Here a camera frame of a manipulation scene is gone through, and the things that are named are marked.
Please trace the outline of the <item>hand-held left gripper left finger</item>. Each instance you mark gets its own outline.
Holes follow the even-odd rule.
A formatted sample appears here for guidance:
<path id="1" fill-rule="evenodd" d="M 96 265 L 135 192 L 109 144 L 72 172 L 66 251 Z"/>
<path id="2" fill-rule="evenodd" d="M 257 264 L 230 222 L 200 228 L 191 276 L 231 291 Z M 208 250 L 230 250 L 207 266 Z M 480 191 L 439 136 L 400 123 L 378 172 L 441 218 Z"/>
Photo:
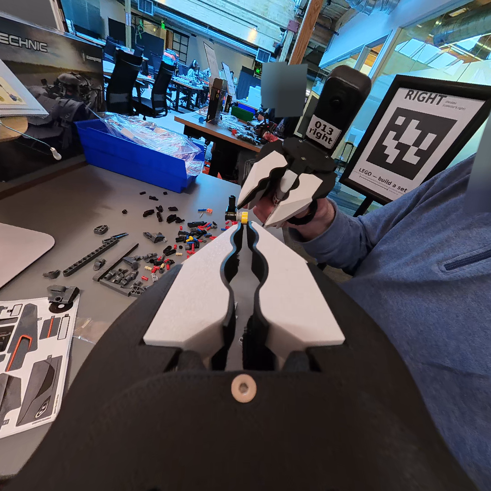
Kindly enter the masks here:
<path id="1" fill-rule="evenodd" d="M 223 232 L 182 263 L 143 340 L 149 346 L 219 351 L 233 317 L 234 296 L 225 264 L 237 252 L 242 225 Z"/>

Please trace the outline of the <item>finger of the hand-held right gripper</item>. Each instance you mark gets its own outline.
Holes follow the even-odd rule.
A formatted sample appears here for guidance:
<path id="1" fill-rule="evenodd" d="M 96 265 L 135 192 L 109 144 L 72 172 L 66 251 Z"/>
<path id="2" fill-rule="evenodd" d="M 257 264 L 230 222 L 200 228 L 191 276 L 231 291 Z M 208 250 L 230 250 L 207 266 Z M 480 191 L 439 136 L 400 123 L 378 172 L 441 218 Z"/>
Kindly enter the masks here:
<path id="1" fill-rule="evenodd" d="M 279 228 L 290 218 L 304 212 L 322 184 L 323 180 L 313 174 L 285 174 L 274 195 L 274 210 L 263 226 Z"/>
<path id="2" fill-rule="evenodd" d="M 242 186 L 237 209 L 240 210 L 247 205 L 248 209 L 252 210 L 270 189 L 276 190 L 287 166 L 287 160 L 277 151 L 269 153 L 255 163 Z"/>

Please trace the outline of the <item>small black yellow lego assembly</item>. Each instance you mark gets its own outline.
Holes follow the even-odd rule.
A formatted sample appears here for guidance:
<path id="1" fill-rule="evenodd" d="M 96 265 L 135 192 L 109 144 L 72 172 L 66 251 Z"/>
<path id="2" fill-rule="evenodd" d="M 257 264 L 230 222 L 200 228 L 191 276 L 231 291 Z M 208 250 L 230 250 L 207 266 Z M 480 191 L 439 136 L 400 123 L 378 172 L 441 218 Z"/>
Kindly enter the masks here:
<path id="1" fill-rule="evenodd" d="M 249 221 L 249 212 L 240 211 L 236 206 L 236 196 L 230 195 L 228 199 L 228 207 L 225 211 L 226 224 L 247 224 Z"/>

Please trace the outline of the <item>person's right forearm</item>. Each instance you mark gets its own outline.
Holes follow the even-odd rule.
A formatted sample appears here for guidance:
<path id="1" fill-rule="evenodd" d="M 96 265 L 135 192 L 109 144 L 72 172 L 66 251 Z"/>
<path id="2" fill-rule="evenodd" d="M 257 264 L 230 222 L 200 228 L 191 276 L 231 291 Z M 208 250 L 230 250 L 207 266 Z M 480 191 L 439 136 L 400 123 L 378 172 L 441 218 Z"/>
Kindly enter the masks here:
<path id="1" fill-rule="evenodd" d="M 363 296 L 477 297 L 490 291 L 490 216 L 464 211 L 475 156 L 365 216 L 350 217 L 322 199 L 332 218 L 289 229 L 295 242 L 352 278 L 341 288 Z"/>

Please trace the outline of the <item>pile of small lego pieces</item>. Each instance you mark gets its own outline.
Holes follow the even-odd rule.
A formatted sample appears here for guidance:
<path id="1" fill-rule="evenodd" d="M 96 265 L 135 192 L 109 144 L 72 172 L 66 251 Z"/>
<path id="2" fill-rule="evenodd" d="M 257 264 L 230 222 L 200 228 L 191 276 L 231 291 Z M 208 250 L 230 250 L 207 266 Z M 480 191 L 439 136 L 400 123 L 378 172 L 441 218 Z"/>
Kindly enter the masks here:
<path id="1" fill-rule="evenodd" d="M 129 272 L 138 270 L 138 280 L 142 282 L 156 282 L 158 273 L 167 273 L 172 266 L 180 261 L 189 258 L 202 248 L 207 242 L 213 241 L 218 237 L 218 232 L 226 232 L 236 224 L 226 224 L 220 228 L 213 220 L 195 220 L 186 222 L 184 218 L 178 216 L 177 207 L 169 207 L 169 215 L 165 216 L 165 208 L 157 205 L 142 214 L 143 218 L 155 217 L 157 224 L 176 225 L 176 230 L 172 230 L 170 236 L 166 236 L 167 242 L 152 243 L 154 246 L 164 246 L 157 252 L 150 252 L 144 255 L 132 255 L 124 257 L 123 267 L 117 269 L 126 269 Z"/>

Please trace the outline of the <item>dark grey lego connectors cluster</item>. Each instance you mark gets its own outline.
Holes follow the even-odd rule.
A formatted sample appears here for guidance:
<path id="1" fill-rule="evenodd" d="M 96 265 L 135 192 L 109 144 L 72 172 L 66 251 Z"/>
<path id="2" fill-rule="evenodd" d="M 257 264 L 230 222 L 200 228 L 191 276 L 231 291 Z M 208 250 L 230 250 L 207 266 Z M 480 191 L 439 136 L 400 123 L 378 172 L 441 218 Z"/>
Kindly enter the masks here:
<path id="1" fill-rule="evenodd" d="M 138 270 L 130 272 L 122 268 L 110 270 L 100 279 L 99 283 L 126 297 L 139 297 L 149 287 L 143 285 L 141 280 L 138 280 L 138 274 Z"/>

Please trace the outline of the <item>long dark thin lego bar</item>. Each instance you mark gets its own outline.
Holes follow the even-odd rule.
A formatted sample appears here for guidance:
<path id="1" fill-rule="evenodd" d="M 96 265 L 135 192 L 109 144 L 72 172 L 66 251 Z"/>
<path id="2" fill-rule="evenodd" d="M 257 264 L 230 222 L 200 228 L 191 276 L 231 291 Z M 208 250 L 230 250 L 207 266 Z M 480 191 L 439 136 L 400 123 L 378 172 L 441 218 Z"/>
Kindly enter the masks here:
<path id="1" fill-rule="evenodd" d="M 120 262 L 123 261 L 123 258 L 132 255 L 132 253 L 138 248 L 138 246 L 139 246 L 138 242 L 134 243 L 128 251 L 123 253 L 122 256 L 117 257 L 112 263 L 109 264 L 109 266 L 106 267 L 106 269 L 104 269 L 102 272 L 97 272 L 93 277 L 93 281 L 99 282 L 110 271 L 115 270 L 115 268 L 120 264 Z"/>

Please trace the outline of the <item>long dark lego beam with holes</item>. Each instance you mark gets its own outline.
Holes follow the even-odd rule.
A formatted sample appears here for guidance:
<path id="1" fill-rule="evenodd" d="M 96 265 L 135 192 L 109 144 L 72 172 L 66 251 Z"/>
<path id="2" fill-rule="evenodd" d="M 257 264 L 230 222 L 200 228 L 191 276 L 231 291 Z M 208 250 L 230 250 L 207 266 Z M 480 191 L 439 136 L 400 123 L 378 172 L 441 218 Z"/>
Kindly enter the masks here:
<path id="1" fill-rule="evenodd" d="M 118 238 L 106 239 L 106 241 L 100 247 L 98 247 L 94 251 L 90 252 L 88 255 L 85 255 L 82 259 L 76 261 L 75 263 L 64 269 L 62 272 L 63 276 L 64 277 L 71 276 L 73 273 L 77 272 L 82 267 L 86 266 L 90 261 L 92 261 L 96 257 L 100 256 L 101 254 L 109 250 L 118 242 L 119 242 Z"/>

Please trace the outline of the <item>open lego instruction booklet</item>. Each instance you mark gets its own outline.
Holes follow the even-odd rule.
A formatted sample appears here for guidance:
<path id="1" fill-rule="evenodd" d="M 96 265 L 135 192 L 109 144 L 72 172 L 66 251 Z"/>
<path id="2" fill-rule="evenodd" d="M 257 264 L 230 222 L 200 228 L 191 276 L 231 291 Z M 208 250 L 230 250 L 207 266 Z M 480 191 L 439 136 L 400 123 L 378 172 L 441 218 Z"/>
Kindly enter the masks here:
<path id="1" fill-rule="evenodd" d="M 47 115 L 46 109 L 1 60 L 1 117 Z"/>

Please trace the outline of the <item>person's right hand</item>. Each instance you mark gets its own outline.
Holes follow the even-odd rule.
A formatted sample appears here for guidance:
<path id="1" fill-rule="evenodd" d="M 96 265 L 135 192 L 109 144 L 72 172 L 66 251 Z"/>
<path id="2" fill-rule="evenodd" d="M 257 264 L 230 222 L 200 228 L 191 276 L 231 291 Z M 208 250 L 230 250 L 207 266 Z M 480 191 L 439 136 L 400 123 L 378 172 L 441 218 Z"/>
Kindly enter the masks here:
<path id="1" fill-rule="evenodd" d="M 273 212 L 274 205 L 272 198 L 267 195 L 263 196 L 256 206 L 253 208 L 253 213 L 262 222 L 265 223 L 266 219 Z M 291 224 L 288 221 L 283 224 L 287 229 L 296 230 L 296 233 L 290 232 L 290 235 L 297 235 L 299 242 L 307 242 L 314 240 L 316 237 L 322 235 L 336 216 L 336 208 L 333 203 L 326 199 L 317 200 L 317 210 L 314 217 L 310 222 L 302 225 Z"/>

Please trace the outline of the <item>wooden background desk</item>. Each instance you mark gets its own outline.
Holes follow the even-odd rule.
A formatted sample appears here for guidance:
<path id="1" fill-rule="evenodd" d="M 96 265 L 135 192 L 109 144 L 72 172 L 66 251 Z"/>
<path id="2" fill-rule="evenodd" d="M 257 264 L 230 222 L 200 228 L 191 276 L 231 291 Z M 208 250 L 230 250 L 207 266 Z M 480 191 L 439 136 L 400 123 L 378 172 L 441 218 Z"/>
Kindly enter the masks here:
<path id="1" fill-rule="evenodd" d="M 205 118 L 206 116 L 200 114 L 197 111 L 185 114 L 174 114 L 174 120 L 176 122 L 183 124 L 185 128 L 187 128 L 187 130 L 191 130 L 192 132 L 199 132 L 206 140 L 210 140 L 213 142 L 222 140 L 254 152 L 260 152 L 261 148 L 263 147 L 263 145 L 260 143 L 252 144 L 245 140 L 240 140 L 236 138 L 236 135 L 233 135 L 231 131 L 224 128 L 222 125 L 214 125 L 205 121 L 200 122 L 199 119 L 201 117 Z"/>

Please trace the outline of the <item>black framed marker sign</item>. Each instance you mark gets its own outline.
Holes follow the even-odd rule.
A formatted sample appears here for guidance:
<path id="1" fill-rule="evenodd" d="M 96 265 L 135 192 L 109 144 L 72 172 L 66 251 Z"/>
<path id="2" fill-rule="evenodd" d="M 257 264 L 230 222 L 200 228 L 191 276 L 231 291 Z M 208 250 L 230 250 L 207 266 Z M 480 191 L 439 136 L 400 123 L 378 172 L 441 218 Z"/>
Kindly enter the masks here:
<path id="1" fill-rule="evenodd" d="M 489 85 L 396 75 L 339 181 L 395 201 L 444 170 L 489 112 Z"/>

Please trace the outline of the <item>person's blue sweater torso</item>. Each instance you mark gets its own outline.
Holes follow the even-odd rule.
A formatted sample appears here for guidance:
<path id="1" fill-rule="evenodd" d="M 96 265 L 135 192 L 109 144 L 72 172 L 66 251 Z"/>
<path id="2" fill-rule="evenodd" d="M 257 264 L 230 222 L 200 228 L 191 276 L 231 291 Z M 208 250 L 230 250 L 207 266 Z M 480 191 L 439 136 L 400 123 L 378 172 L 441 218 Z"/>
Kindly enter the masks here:
<path id="1" fill-rule="evenodd" d="M 490 490 L 490 216 L 400 222 L 343 288 L 401 354 L 466 473 Z"/>

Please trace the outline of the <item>wooden book stand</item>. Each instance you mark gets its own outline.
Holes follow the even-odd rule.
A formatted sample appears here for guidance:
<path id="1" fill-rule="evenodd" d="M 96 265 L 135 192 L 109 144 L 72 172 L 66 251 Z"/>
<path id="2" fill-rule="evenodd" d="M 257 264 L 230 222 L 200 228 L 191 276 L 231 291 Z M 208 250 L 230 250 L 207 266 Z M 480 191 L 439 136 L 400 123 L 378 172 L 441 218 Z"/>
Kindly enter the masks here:
<path id="1" fill-rule="evenodd" d="M 1 143 L 14 140 L 25 134 L 28 129 L 26 116 L 1 117 Z"/>

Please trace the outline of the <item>wooden support post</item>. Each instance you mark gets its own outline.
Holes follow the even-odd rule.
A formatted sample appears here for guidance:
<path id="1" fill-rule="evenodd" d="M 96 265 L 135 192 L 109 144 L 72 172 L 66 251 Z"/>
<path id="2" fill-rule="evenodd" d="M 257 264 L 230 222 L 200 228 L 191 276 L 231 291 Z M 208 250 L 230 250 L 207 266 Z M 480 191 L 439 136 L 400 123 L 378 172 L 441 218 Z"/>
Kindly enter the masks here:
<path id="1" fill-rule="evenodd" d="M 305 51 L 314 31 L 316 21 L 322 9 L 323 1 L 309 1 L 306 6 L 302 24 L 298 30 L 297 39 L 290 56 L 289 65 L 302 63 Z"/>

